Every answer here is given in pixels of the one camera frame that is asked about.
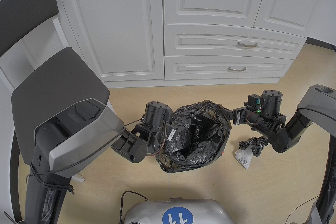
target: drawer handle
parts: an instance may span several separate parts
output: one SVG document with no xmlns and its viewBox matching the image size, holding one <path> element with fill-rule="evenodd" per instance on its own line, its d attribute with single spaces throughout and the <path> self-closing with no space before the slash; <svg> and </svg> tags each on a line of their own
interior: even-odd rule
<svg viewBox="0 0 336 224">
<path fill-rule="evenodd" d="M 241 72 L 241 71 L 245 71 L 246 67 L 244 67 L 243 69 L 232 69 L 231 67 L 229 67 L 228 69 L 229 71 L 235 71 L 235 72 Z"/>
<path fill-rule="evenodd" d="M 239 45 L 239 46 L 242 46 L 242 47 L 248 47 L 248 48 L 254 48 L 254 47 L 257 47 L 257 46 L 258 46 L 257 43 L 255 43 L 254 45 L 247 45 L 247 44 L 242 44 L 242 43 L 240 43 L 240 42 L 238 42 L 238 45 Z"/>
</svg>

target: white logo symbol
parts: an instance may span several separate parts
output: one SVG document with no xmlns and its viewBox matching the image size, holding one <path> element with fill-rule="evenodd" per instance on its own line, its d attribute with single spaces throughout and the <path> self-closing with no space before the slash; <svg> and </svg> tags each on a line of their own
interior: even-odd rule
<svg viewBox="0 0 336 224">
<path fill-rule="evenodd" d="M 187 222 L 187 219 L 186 219 L 186 220 L 183 220 L 182 213 L 179 213 L 178 215 L 179 215 L 179 217 L 180 217 L 180 224 L 185 224 L 185 223 Z M 174 222 L 173 222 L 173 220 L 172 220 L 172 218 L 171 218 L 171 214 L 168 215 L 168 218 L 169 218 L 169 224 L 176 224 L 176 223 L 177 223 L 177 221 L 174 221 Z"/>
</svg>

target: drawer front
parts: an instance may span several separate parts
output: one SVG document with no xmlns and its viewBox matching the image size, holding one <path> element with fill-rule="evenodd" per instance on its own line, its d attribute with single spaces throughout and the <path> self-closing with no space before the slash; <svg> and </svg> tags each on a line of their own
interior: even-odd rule
<svg viewBox="0 0 336 224">
<path fill-rule="evenodd" d="M 281 78 L 293 60 L 241 56 L 166 56 L 165 79 Z"/>
<path fill-rule="evenodd" d="M 241 26 L 164 26 L 165 56 L 253 56 L 294 60 L 306 38 Z"/>
</svg>

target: floor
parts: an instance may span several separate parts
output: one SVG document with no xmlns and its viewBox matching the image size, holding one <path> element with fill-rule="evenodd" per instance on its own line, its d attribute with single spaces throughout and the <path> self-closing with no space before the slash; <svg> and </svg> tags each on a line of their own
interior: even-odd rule
<svg viewBox="0 0 336 224">
<path fill-rule="evenodd" d="M 146 103 L 152 100 L 168 104 L 173 110 L 206 99 L 233 109 L 242 107 L 249 94 L 261 95 L 263 90 L 276 89 L 283 93 L 281 113 L 290 119 L 313 84 L 336 88 L 336 53 L 306 44 L 277 84 L 111 89 L 110 101 L 117 115 L 128 123 L 140 118 Z M 80 173 L 85 178 L 83 183 L 72 182 L 76 194 L 67 193 L 58 223 L 117 224 L 121 194 L 132 190 L 150 200 L 215 199 L 227 208 L 237 224 L 284 224 L 293 209 L 319 194 L 329 135 L 313 124 L 295 147 L 279 154 L 266 146 L 246 170 L 234 158 L 234 152 L 239 141 L 253 136 L 259 137 L 248 126 L 233 125 L 221 158 L 209 166 L 174 174 L 163 172 L 155 157 L 132 164 L 106 150 Z M 19 193 L 23 213 L 28 172 L 29 167 L 21 159 Z M 124 212 L 140 201 L 136 195 L 125 196 Z M 313 201 L 297 209 L 287 223 L 305 222 L 312 204 Z"/>
</svg>

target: black trash bag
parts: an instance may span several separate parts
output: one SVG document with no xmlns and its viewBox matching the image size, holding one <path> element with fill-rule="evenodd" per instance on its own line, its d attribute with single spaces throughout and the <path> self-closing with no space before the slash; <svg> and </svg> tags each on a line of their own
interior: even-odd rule
<svg viewBox="0 0 336 224">
<path fill-rule="evenodd" d="M 252 145 L 252 153 L 253 156 L 259 157 L 261 154 L 261 151 L 264 149 L 264 146 L 268 145 L 267 138 L 264 136 L 261 136 L 259 138 L 251 137 L 250 139 L 247 139 L 246 141 L 239 142 L 239 149 L 245 150 L 249 145 Z"/>
<path fill-rule="evenodd" d="M 218 159 L 228 141 L 231 123 L 222 106 L 209 100 L 180 107 L 173 114 L 173 137 L 167 133 L 156 160 L 163 171 L 175 173 L 209 165 Z"/>
</svg>

